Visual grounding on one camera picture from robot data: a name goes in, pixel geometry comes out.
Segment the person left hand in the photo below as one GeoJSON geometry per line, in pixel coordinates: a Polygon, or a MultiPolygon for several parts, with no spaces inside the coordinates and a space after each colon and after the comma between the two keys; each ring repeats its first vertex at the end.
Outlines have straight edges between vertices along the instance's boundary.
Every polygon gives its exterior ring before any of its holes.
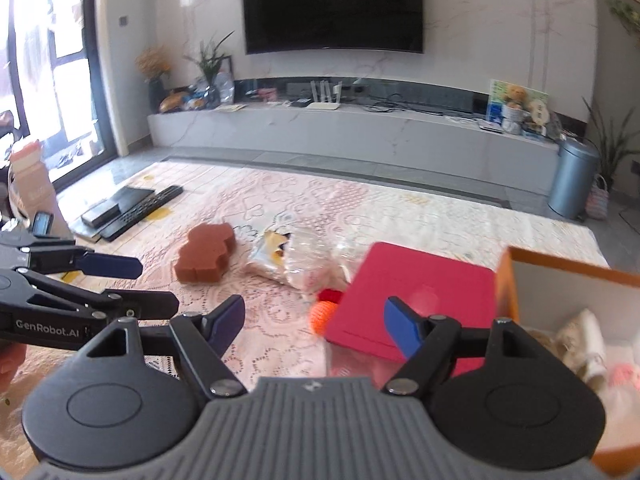
{"type": "Polygon", "coordinates": [[[27,347],[12,341],[2,341],[0,350],[0,392],[5,392],[26,359],[27,347]]]}

